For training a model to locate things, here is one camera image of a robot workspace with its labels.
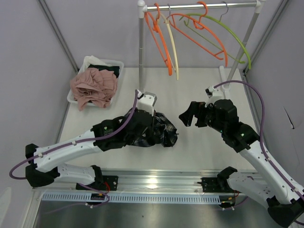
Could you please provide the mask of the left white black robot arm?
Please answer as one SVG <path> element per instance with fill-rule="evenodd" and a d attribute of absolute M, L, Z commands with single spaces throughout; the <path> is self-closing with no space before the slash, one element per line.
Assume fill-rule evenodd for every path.
<path fill-rule="evenodd" d="M 70 141 L 38 147 L 26 146 L 26 157 L 34 156 L 26 167 L 26 180 L 31 187 L 44 187 L 53 182 L 70 182 L 76 189 L 90 187 L 93 190 L 105 190 L 107 179 L 96 165 L 78 167 L 67 162 L 92 153 L 121 149 L 134 144 L 139 139 L 146 139 L 155 144 L 155 114 L 135 109 L 134 113 L 104 120 L 90 130 Z"/>

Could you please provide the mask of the green hanger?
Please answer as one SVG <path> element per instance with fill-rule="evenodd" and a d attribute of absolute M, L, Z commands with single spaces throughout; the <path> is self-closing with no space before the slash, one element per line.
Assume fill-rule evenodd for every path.
<path fill-rule="evenodd" d="M 181 18 L 179 20 L 182 20 L 183 18 L 187 18 L 187 20 L 184 20 L 184 25 L 189 28 L 191 31 L 193 31 L 195 34 L 197 34 L 198 36 L 200 36 L 201 38 L 203 38 L 204 40 L 206 40 L 207 42 L 209 42 L 210 44 L 212 44 L 213 46 L 215 46 L 219 52 L 218 53 L 213 53 L 210 50 L 206 49 L 204 46 L 202 46 L 199 42 L 197 42 L 196 40 L 194 40 L 192 37 L 190 37 L 189 35 L 187 35 L 186 33 L 184 33 L 183 31 L 179 30 L 177 28 L 177 30 L 183 34 L 184 36 L 186 36 L 188 39 L 190 39 L 192 42 L 194 42 L 195 44 L 197 44 L 199 47 L 201 47 L 202 49 L 204 49 L 205 51 L 207 51 L 209 54 L 211 54 L 213 57 L 217 58 L 218 60 L 225 60 L 225 67 L 228 66 L 228 57 L 232 58 L 233 60 L 235 60 L 237 62 L 237 64 L 244 64 L 245 61 L 242 61 L 242 57 L 243 55 L 246 55 L 247 57 L 247 63 L 249 66 L 249 69 L 251 69 L 251 58 L 250 55 L 246 49 L 246 44 L 245 42 L 242 42 L 239 37 L 224 23 L 222 23 L 220 20 L 217 20 L 211 16 L 208 16 L 208 7 L 207 5 L 202 2 L 199 1 L 199 4 L 202 4 L 206 9 L 205 9 L 205 13 L 204 14 L 198 14 L 198 13 L 188 13 L 188 14 L 180 14 Z M 205 25 L 203 25 L 201 23 L 201 19 L 202 18 L 206 18 L 209 20 L 212 20 L 213 22 L 216 22 L 217 24 L 219 24 L 221 27 L 223 27 L 239 44 L 240 46 L 240 50 L 241 50 L 241 56 L 240 57 L 233 57 L 232 55 L 230 55 L 224 44 L 222 43 L 222 41 L 220 41 L 220 39 L 216 36 L 216 34 L 211 31 L 209 28 L 207 28 Z M 200 34 L 198 31 L 199 30 L 207 30 L 213 37 L 214 39 L 219 43 L 219 46 L 215 43 L 213 43 L 211 40 L 209 40 L 207 37 L 203 36 L 202 34 Z"/>

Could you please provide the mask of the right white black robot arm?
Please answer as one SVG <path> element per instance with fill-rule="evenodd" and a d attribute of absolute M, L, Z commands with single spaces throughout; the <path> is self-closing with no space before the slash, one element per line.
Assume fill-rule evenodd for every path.
<path fill-rule="evenodd" d="M 245 158 L 266 182 L 266 185 L 261 185 L 228 167 L 223 170 L 226 175 L 217 179 L 217 187 L 224 192 L 234 189 L 246 194 L 284 228 L 296 222 L 304 213 L 304 187 L 264 148 L 256 131 L 239 120 L 233 102 L 227 99 L 209 104 L 193 101 L 179 119 L 189 127 L 193 118 L 197 118 L 197 127 L 208 126 L 218 131 L 225 144 Z"/>

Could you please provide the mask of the navy plaid skirt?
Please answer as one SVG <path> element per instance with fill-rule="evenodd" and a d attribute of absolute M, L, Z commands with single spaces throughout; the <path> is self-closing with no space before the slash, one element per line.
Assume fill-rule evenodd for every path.
<path fill-rule="evenodd" d="M 150 126 L 146 127 L 141 136 L 133 140 L 129 145 L 152 147 L 160 144 L 163 147 L 173 147 L 177 139 L 177 128 L 163 113 L 154 112 Z"/>

